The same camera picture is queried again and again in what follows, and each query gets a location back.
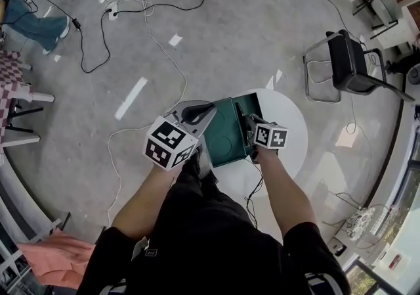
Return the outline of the red checkered tablecloth table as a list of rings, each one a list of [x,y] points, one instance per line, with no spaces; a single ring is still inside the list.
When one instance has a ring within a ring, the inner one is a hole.
[[[32,86],[29,83],[27,82],[25,83],[30,86],[30,93],[22,93],[22,92],[17,93],[14,95],[14,98],[11,100],[9,114],[7,116],[5,136],[3,139],[3,150],[7,147],[14,147],[18,145],[37,143],[40,141],[40,136],[35,134],[32,130],[19,128],[19,127],[13,127],[10,125],[10,123],[12,122],[12,119],[15,117],[42,111],[41,108],[36,108],[29,111],[21,111],[16,106],[20,100],[27,101],[27,102],[33,102],[33,101],[54,102],[55,100],[55,97],[53,95],[45,94],[45,93],[37,93],[33,91]],[[4,164],[4,162],[5,162],[5,151],[4,151],[4,154],[0,157],[0,167]]]

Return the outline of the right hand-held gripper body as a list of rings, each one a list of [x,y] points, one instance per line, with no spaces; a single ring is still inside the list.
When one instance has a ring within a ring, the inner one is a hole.
[[[250,159],[254,164],[258,163],[257,147],[274,150],[276,154],[285,147],[288,129],[280,127],[275,122],[267,122],[257,115],[248,115],[251,124],[251,131],[244,133],[245,144],[251,149]]]

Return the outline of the white bookcase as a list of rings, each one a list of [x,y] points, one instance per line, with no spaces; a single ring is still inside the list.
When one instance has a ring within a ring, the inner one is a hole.
[[[397,25],[378,35],[376,39],[385,50],[405,43],[414,44],[419,34],[420,30],[410,11],[407,7],[402,7],[402,17],[398,19]]]

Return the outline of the black mesh cantilever chair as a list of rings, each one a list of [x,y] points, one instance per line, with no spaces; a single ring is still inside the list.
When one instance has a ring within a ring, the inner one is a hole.
[[[378,88],[384,88],[392,91],[400,99],[406,102],[414,102],[415,99],[399,90],[387,81],[387,74],[385,72],[385,64],[383,56],[378,48],[363,50],[362,45],[351,39],[346,30],[339,30],[338,32],[326,32],[326,38],[309,47],[303,55],[304,64],[304,84],[305,95],[307,99],[312,102],[324,102],[338,104],[341,101],[341,93],[347,92],[355,95],[367,96],[372,94]],[[309,53],[321,47],[328,45],[330,63],[332,69],[332,76],[330,80],[336,90],[338,90],[338,99],[326,100],[315,99],[310,96],[309,83],[313,82],[310,77],[308,65],[312,62],[308,58]],[[377,79],[370,76],[367,71],[365,56],[373,53],[377,55],[380,62],[380,69],[382,72],[382,79]]]

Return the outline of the round white side table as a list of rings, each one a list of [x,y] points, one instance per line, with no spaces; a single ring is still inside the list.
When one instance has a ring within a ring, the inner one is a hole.
[[[285,147],[278,151],[278,157],[290,177],[295,177],[302,167],[308,148],[308,132],[303,115],[289,98],[274,90],[255,89],[242,95],[250,93],[257,94],[262,119],[288,129]],[[210,161],[204,134],[201,142],[205,145],[204,152]],[[266,189],[259,187],[259,167],[252,162],[250,156],[216,168],[211,161],[210,164],[219,181],[219,189],[231,198],[241,199],[250,193],[256,193],[258,197],[267,196]]]

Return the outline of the person's right forearm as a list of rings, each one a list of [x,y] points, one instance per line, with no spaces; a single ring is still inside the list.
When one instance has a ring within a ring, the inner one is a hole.
[[[287,173],[276,152],[257,147],[257,160],[282,235],[298,224],[315,223],[315,214],[307,195]]]

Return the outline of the person's black clothing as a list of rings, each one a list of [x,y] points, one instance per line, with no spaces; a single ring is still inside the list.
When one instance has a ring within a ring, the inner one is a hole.
[[[351,295],[316,223],[274,239],[214,175],[200,177],[199,160],[181,167],[149,237],[100,235],[77,295]]]

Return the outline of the white power strip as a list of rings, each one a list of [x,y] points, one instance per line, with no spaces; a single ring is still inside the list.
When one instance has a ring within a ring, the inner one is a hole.
[[[116,1],[107,4],[104,10],[108,14],[109,21],[115,21],[118,19],[118,8]]]

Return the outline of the person's left forearm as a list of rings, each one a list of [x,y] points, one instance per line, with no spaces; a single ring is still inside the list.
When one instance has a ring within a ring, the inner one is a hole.
[[[154,166],[138,191],[114,217],[112,227],[136,241],[149,237],[167,193],[181,170],[180,166],[170,171]]]

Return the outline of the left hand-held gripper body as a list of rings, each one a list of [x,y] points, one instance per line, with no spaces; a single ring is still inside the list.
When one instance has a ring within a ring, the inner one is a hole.
[[[215,103],[182,101],[158,116],[146,133],[143,155],[169,171],[189,159],[217,113]]]

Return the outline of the pink cloth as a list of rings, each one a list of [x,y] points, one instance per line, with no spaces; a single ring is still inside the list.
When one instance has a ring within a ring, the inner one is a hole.
[[[55,229],[48,238],[18,248],[40,284],[77,290],[95,245]]]

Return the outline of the dark green box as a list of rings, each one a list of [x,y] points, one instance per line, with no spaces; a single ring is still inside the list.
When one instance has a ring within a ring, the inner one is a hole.
[[[251,147],[244,141],[237,105],[243,114],[262,117],[256,93],[228,97],[214,102],[217,113],[205,130],[204,137],[213,167],[223,166],[249,156]]]

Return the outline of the red checkered tablecloth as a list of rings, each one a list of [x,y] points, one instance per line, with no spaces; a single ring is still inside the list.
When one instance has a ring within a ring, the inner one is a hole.
[[[17,93],[30,93],[30,86],[23,80],[23,70],[31,70],[19,52],[0,50],[0,157],[4,154],[3,139],[11,100]]]

